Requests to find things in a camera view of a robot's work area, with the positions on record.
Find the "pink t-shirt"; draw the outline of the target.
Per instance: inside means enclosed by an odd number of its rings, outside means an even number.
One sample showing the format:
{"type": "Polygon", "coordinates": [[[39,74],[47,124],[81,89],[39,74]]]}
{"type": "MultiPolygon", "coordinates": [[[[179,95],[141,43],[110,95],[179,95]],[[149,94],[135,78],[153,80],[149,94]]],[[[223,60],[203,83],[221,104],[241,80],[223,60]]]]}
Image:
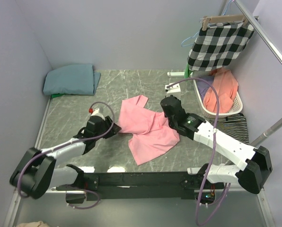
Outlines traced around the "pink t-shirt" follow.
{"type": "Polygon", "coordinates": [[[180,141],[164,113],[144,108],[147,101],[143,95],[123,100],[118,118],[120,133],[132,134],[128,146],[137,165],[164,155],[180,141]]]}

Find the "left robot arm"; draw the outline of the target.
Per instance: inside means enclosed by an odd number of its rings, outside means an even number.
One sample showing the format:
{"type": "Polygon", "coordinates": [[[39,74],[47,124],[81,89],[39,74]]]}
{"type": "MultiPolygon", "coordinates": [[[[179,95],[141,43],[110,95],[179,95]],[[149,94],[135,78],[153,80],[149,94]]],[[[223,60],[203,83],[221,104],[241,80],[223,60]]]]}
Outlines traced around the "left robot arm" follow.
{"type": "Polygon", "coordinates": [[[121,127],[112,119],[91,116],[85,127],[69,141],[46,149],[29,148],[9,179],[9,183],[24,193],[24,197],[39,199],[53,187],[68,186],[73,190],[83,189],[86,184],[84,171],[65,161],[87,154],[100,138],[108,139],[119,133],[121,127]]]}

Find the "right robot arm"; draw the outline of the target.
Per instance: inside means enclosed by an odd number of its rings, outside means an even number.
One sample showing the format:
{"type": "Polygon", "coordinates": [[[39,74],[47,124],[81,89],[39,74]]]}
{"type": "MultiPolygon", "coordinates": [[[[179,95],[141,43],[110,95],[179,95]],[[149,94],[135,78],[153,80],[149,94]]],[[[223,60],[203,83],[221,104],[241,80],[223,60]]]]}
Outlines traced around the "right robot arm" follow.
{"type": "Polygon", "coordinates": [[[171,129],[179,135],[214,148],[233,162],[230,166],[211,165],[208,172],[198,175],[197,183],[201,188],[207,189],[213,183],[233,183],[250,193],[260,193],[273,170],[268,149],[244,144],[215,129],[202,117],[186,113],[181,101],[174,96],[165,97],[160,105],[171,129]]]}

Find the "purple garment in basket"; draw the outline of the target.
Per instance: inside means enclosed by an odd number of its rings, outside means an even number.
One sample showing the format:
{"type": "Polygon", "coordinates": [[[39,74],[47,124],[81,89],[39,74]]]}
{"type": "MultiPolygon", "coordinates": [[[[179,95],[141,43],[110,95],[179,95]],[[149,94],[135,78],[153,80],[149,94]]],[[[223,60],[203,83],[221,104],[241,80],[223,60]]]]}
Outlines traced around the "purple garment in basket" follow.
{"type": "Polygon", "coordinates": [[[203,82],[203,81],[197,81],[197,88],[198,88],[198,92],[200,94],[200,98],[203,101],[205,94],[207,92],[207,90],[212,86],[213,81],[214,81],[214,76],[210,76],[210,75],[205,75],[205,76],[201,76],[201,79],[207,81],[207,83],[203,82]]]}

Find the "black white striped garment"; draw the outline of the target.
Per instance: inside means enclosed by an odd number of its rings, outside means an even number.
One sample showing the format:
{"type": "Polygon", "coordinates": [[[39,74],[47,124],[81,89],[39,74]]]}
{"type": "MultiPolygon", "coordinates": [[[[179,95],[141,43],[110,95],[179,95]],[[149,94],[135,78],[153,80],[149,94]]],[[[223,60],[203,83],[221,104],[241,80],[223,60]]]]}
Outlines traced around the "black white striped garment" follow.
{"type": "Polygon", "coordinates": [[[219,118],[216,128],[239,142],[249,144],[247,120],[242,113],[219,118]]]}

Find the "green hanging garment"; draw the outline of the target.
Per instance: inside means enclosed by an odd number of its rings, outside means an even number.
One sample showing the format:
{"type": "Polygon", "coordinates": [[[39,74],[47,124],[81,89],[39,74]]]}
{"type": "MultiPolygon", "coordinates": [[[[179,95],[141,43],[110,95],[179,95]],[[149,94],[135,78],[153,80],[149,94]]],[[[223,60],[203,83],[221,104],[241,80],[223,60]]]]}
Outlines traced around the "green hanging garment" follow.
{"type": "Polygon", "coordinates": [[[190,74],[191,74],[191,72],[190,72],[190,69],[189,69],[189,65],[188,65],[188,63],[187,63],[187,64],[186,64],[186,67],[185,67],[184,78],[185,78],[185,79],[189,78],[189,77],[190,77],[190,74]]]}

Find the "folded teal t-shirt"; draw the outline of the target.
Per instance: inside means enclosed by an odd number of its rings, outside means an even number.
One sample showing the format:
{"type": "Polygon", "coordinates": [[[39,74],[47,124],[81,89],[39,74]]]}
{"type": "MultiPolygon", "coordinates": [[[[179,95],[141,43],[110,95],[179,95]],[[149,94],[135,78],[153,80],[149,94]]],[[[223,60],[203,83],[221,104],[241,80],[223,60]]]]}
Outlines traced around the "folded teal t-shirt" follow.
{"type": "Polygon", "coordinates": [[[72,64],[50,71],[44,82],[43,93],[89,95],[96,93],[101,73],[93,70],[92,64],[72,64]]]}

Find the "white rack foot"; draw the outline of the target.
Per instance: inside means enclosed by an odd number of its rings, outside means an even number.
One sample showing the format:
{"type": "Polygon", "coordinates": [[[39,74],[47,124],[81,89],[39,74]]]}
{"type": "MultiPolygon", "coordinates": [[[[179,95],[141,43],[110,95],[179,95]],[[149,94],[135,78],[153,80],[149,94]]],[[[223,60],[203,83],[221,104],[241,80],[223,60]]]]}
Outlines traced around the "white rack foot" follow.
{"type": "Polygon", "coordinates": [[[167,72],[167,75],[171,77],[184,77],[185,73],[184,72],[167,72]]]}

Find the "orange shirt in basket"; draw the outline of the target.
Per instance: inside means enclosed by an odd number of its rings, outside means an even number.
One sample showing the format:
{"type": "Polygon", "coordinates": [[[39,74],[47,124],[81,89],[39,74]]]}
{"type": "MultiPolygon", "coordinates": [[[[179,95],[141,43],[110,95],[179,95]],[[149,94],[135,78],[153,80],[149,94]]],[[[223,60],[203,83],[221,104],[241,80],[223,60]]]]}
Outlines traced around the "orange shirt in basket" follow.
{"type": "Polygon", "coordinates": [[[219,113],[225,114],[229,112],[234,104],[234,99],[237,96],[238,82],[231,73],[231,70],[219,68],[214,71],[213,88],[216,90],[219,99],[216,98],[212,88],[209,88],[205,94],[203,105],[212,112],[217,112],[217,100],[220,103],[219,113]]]}

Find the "white laundry basket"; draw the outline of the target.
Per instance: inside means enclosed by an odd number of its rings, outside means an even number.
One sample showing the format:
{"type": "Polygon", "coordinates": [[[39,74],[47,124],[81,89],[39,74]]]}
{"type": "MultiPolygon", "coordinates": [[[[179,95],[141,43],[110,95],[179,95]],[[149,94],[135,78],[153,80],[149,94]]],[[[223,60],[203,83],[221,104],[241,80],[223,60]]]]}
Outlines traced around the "white laundry basket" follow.
{"type": "Polygon", "coordinates": [[[220,103],[219,118],[238,114],[243,109],[243,103],[238,94],[238,82],[234,77],[201,76],[201,80],[193,81],[196,100],[202,114],[214,118],[217,111],[217,101],[220,103]]]}

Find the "black mounting base bar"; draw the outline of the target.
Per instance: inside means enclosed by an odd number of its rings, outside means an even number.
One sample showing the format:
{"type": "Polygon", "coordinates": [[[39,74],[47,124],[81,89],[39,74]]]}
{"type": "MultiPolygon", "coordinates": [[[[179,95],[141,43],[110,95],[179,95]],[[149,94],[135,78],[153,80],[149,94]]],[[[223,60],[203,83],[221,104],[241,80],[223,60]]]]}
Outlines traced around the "black mounting base bar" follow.
{"type": "Polygon", "coordinates": [[[136,173],[86,173],[80,186],[62,185],[57,191],[66,192],[66,201],[82,203],[78,190],[85,193],[87,201],[96,201],[95,192],[101,199],[195,199],[203,177],[187,172],[136,172],[136,173]]]}

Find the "black white checkered cloth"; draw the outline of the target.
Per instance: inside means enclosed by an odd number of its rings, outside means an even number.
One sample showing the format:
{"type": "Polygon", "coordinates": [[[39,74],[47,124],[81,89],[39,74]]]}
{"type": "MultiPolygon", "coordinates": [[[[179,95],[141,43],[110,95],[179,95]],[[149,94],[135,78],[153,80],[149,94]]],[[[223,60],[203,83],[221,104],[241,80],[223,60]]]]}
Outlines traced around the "black white checkered cloth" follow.
{"type": "Polygon", "coordinates": [[[191,71],[212,71],[228,66],[245,49],[254,27],[243,22],[211,24],[200,30],[187,59],[191,71]]]}

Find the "wooden clothes hanger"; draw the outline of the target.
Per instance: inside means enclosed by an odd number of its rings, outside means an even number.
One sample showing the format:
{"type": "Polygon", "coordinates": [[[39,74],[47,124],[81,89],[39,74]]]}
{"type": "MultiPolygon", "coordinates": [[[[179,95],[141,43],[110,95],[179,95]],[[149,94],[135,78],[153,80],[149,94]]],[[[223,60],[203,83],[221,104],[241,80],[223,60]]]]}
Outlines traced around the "wooden clothes hanger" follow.
{"type": "Polygon", "coordinates": [[[204,16],[200,21],[202,23],[200,31],[206,31],[210,24],[229,24],[231,26],[241,27],[247,25],[249,22],[244,15],[204,16]]]}

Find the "metal clothes rack pole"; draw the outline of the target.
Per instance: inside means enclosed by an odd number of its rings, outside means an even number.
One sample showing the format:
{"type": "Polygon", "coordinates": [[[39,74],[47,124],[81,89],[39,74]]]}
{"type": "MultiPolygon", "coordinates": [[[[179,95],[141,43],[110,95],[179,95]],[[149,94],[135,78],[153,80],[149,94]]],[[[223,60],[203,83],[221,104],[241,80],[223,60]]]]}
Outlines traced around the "metal clothes rack pole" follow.
{"type": "Polygon", "coordinates": [[[257,31],[260,38],[263,40],[269,50],[273,53],[278,62],[282,65],[282,52],[274,45],[270,37],[264,31],[259,22],[255,19],[253,14],[247,9],[247,7],[242,3],[242,1],[234,0],[233,2],[236,4],[242,14],[246,17],[249,23],[253,26],[254,30],[257,31]]]}

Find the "aluminium frame rail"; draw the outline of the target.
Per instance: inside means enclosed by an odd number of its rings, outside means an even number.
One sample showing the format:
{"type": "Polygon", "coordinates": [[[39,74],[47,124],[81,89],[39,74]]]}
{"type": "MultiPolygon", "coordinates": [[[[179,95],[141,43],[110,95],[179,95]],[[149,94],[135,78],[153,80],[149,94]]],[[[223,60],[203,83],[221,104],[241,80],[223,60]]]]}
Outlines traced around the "aluminium frame rail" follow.
{"type": "Polygon", "coordinates": [[[82,190],[60,191],[51,188],[37,200],[28,197],[24,192],[19,195],[15,190],[3,226],[15,227],[21,223],[43,221],[51,227],[64,227],[65,217],[62,214],[75,211],[68,205],[67,196],[86,201],[86,193],[82,190]]]}

